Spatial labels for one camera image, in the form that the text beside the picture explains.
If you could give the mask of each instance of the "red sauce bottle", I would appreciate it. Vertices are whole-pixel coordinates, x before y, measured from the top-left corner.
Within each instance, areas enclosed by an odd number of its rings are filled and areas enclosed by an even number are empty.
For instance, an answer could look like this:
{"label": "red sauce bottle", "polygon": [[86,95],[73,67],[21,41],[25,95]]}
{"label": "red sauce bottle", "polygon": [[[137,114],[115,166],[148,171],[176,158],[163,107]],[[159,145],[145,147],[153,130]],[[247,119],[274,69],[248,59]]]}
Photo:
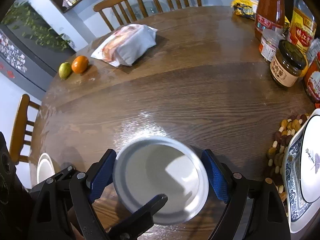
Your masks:
{"label": "red sauce bottle", "polygon": [[261,39],[263,29],[282,34],[284,27],[284,0],[259,0],[254,33]]}

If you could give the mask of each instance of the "round dining table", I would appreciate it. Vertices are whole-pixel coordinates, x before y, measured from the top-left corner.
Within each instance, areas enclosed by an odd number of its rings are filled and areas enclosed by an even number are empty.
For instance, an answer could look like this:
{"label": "round dining table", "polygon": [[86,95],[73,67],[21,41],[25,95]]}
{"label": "round dining table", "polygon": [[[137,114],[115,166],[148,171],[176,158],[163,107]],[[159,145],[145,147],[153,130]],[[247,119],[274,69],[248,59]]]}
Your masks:
{"label": "round dining table", "polygon": [[[115,68],[90,57],[106,35],[69,60],[87,56],[85,73],[53,79],[32,133],[32,185],[44,152],[61,169],[72,164],[87,171],[108,148],[119,152],[131,140],[152,135],[174,138],[197,152],[211,149],[232,172],[262,179],[265,153],[280,121],[310,114],[314,105],[301,82],[283,89],[273,81],[258,50],[254,21],[234,15],[230,7],[213,6],[159,13],[136,23],[158,31],[156,46],[133,66]],[[93,207],[106,230],[130,215],[113,184]],[[211,188],[194,218],[154,225],[139,239],[208,239],[224,208]]]}

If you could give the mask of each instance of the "blue patterned plate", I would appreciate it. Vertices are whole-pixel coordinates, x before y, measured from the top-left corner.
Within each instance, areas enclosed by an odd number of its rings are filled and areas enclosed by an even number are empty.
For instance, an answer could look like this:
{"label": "blue patterned plate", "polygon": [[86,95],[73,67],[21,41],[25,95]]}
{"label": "blue patterned plate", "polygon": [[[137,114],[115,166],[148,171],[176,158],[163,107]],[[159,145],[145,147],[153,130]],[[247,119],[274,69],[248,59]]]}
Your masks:
{"label": "blue patterned plate", "polygon": [[[314,115],[320,115],[320,109],[313,111],[310,117]],[[284,152],[285,174],[282,174],[282,177],[287,193],[288,220],[291,233],[297,233],[303,229],[320,207],[320,198],[313,203],[305,202],[300,187],[301,145],[303,132],[309,120],[293,136],[287,150]]]}

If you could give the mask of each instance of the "sauce bottle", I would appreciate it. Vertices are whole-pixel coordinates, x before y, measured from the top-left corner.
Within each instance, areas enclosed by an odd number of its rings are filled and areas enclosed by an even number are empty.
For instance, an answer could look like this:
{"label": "sauce bottle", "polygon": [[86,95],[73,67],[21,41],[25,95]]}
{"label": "sauce bottle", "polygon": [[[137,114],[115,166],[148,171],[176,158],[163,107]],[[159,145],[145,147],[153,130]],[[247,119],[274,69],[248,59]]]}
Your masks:
{"label": "sauce bottle", "polygon": [[294,0],[288,41],[306,53],[315,37],[317,24],[315,17],[303,0]]}
{"label": "sauce bottle", "polygon": [[259,0],[254,33],[261,39],[264,29],[282,34],[284,27],[284,0]]}

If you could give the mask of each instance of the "white plastic bag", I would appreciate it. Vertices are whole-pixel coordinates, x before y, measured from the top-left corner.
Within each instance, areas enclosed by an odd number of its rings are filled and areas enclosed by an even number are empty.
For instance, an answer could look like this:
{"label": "white plastic bag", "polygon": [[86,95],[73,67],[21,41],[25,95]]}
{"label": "white plastic bag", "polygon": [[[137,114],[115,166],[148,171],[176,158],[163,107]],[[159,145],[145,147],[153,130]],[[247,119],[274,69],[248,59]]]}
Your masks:
{"label": "white plastic bag", "polygon": [[91,57],[114,67],[132,66],[147,49],[156,45],[156,31],[147,25],[129,24],[109,36]]}

